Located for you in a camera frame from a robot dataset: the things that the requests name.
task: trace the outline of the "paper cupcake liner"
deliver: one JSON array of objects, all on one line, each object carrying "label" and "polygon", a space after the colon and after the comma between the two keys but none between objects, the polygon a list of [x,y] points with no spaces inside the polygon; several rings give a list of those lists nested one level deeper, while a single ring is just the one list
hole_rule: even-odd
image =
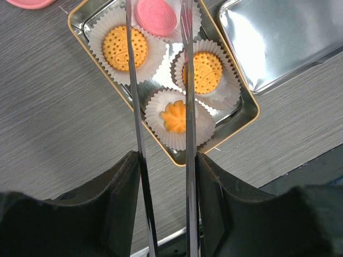
[{"label": "paper cupcake liner", "polygon": [[[180,43],[182,42],[182,35],[181,35],[181,25],[180,25],[180,13],[181,13],[181,4],[182,0],[164,0],[166,1],[171,8],[173,8],[175,14],[176,14],[176,19],[177,19],[177,24],[175,29],[173,30],[172,33],[170,33],[168,36],[156,36],[153,35],[154,37],[157,37],[159,39],[164,40],[165,42],[170,42],[170,43]],[[137,28],[141,28],[139,25],[136,16],[135,16],[135,8],[137,6],[137,3],[139,0],[132,0],[132,26]],[[193,39],[199,34],[200,32],[200,27],[202,25],[202,18],[201,18],[201,13],[200,13],[200,8],[198,7],[197,2],[193,2],[193,8],[192,8],[192,21],[193,21]]]},{"label": "paper cupcake liner", "polygon": [[[160,113],[165,110],[168,103],[175,103],[178,100],[186,101],[185,95],[179,91],[164,89],[156,93],[145,110],[145,121],[154,134],[167,147],[174,150],[186,149],[186,133],[168,132],[164,127],[164,120]],[[196,102],[196,136],[197,146],[208,141],[214,133],[215,124],[211,115],[206,109]]]},{"label": "paper cupcake liner", "polygon": [[[102,44],[106,35],[117,26],[126,25],[126,12],[122,8],[111,8],[91,28],[89,36],[89,47],[99,63],[109,73],[111,78],[119,84],[129,85],[129,72],[114,69],[105,59],[102,52]],[[152,78],[163,61],[166,54],[166,43],[149,35],[143,29],[137,28],[143,33],[147,42],[148,54],[143,65],[136,69],[137,83]]]},{"label": "paper cupcake liner", "polygon": [[[230,110],[239,101],[241,95],[241,86],[238,78],[234,74],[233,68],[230,66],[224,50],[212,40],[200,40],[193,43],[194,54],[197,52],[211,52],[216,55],[222,64],[223,74],[218,86],[207,94],[195,94],[195,97],[207,104],[209,107],[217,110]],[[174,67],[175,83],[185,90],[183,82],[183,67],[185,64],[184,52],[180,53],[180,57],[176,60]]]}]

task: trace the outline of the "metal tongs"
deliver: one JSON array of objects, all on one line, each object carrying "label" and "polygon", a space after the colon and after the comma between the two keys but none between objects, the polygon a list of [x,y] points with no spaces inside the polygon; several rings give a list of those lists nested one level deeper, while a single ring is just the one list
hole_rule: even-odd
[{"label": "metal tongs", "polygon": [[126,0],[126,36],[128,40],[128,52],[129,52],[129,72],[131,82],[131,96],[133,103],[133,113],[135,116],[136,135],[139,153],[139,167],[141,184],[143,188],[143,197],[146,214],[146,226],[149,240],[149,252],[151,257],[158,256],[158,245],[155,227],[154,210],[152,206],[152,198],[149,184],[148,169],[146,165],[146,154],[143,137],[143,128],[141,124],[140,105],[137,93],[137,79],[136,79],[136,67],[135,56],[133,54],[133,48],[131,43],[131,12],[132,5],[131,0]]},{"label": "metal tongs", "polygon": [[193,0],[183,0],[181,34],[186,68],[186,197],[187,197],[187,256],[199,256],[199,209],[196,183],[196,120],[193,64]]}]

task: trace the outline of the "metal tray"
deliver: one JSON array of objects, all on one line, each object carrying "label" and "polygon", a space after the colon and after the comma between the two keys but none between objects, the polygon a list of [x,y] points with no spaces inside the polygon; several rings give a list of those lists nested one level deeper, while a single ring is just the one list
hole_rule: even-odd
[{"label": "metal tray", "polygon": [[228,0],[218,20],[245,83],[263,95],[343,51],[342,0]]},{"label": "metal tray", "polygon": [[[213,19],[211,18],[203,1],[199,0],[198,5],[202,13],[203,21],[202,28],[197,39],[210,39],[219,43],[228,52],[230,59],[232,60],[232,55],[228,50],[225,40],[220,34],[220,31],[215,25]],[[75,35],[75,37],[87,51],[92,60],[94,60],[94,62],[102,71],[102,73],[107,77],[112,86],[118,91],[120,96],[132,110],[130,86],[123,86],[113,82],[110,76],[107,74],[107,72],[101,67],[100,63],[91,54],[87,45],[90,28],[97,21],[99,15],[105,9],[111,6],[125,7],[125,0],[85,0],[69,14],[68,25],[71,32]],[[172,61],[175,58],[175,55],[183,49],[181,43],[168,44],[167,47],[169,49],[170,61]],[[237,71],[236,74],[238,78],[240,78],[240,71]],[[175,151],[163,145],[144,121],[145,106],[147,105],[148,101],[150,100],[154,92],[156,92],[159,88],[164,88],[164,86],[162,85],[163,83],[164,81],[160,81],[159,78],[156,79],[154,76],[152,79],[145,81],[144,83],[139,85],[138,94],[141,104],[143,125],[147,128],[147,130],[154,137],[154,139],[161,146],[161,148],[166,152],[166,154],[170,157],[170,159],[176,165],[184,166],[185,151]],[[257,118],[259,114],[259,107],[251,92],[248,90],[247,86],[245,84],[242,84],[241,86],[241,100],[236,105],[236,109],[233,112],[216,111],[213,109],[210,111],[216,124],[215,133],[208,142],[198,147],[197,150],[199,152],[209,152],[211,149],[213,149],[220,143],[224,142],[230,136],[237,133],[239,130],[243,129],[245,126],[247,126]]]}]

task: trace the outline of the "cookie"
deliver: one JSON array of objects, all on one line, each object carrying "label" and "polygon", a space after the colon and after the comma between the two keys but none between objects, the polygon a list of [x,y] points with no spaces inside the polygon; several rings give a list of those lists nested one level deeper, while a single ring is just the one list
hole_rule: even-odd
[{"label": "cookie", "polygon": [[167,36],[176,27],[176,14],[164,0],[139,0],[135,16],[142,28],[156,36]]},{"label": "cookie", "polygon": [[[194,54],[195,93],[207,94],[214,90],[221,79],[223,69],[220,59],[210,52]],[[183,68],[183,82],[186,81],[186,68]]]},{"label": "cookie", "polygon": [[164,127],[167,131],[175,133],[186,131],[186,105],[182,100],[178,100],[174,104],[168,103],[165,111],[162,111],[160,115],[165,121]]},{"label": "cookie", "polygon": [[[146,60],[148,46],[143,34],[135,28],[131,29],[132,48],[135,55],[135,67],[139,68]],[[129,71],[128,41],[126,26],[113,28],[105,37],[102,52],[106,61],[116,70]]]}]

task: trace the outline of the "wooden table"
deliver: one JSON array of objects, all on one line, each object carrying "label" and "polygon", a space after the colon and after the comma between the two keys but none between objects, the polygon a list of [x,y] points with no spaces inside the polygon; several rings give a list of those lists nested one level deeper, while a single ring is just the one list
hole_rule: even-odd
[{"label": "wooden table", "polygon": [[[215,13],[220,2],[206,0]],[[0,190],[54,198],[136,150],[133,114],[66,19],[79,1],[43,10],[0,1]],[[257,97],[261,113],[208,155],[262,186],[343,142],[343,54]],[[185,226],[185,168],[144,133],[159,239]],[[147,246],[140,192],[132,250]]]}]

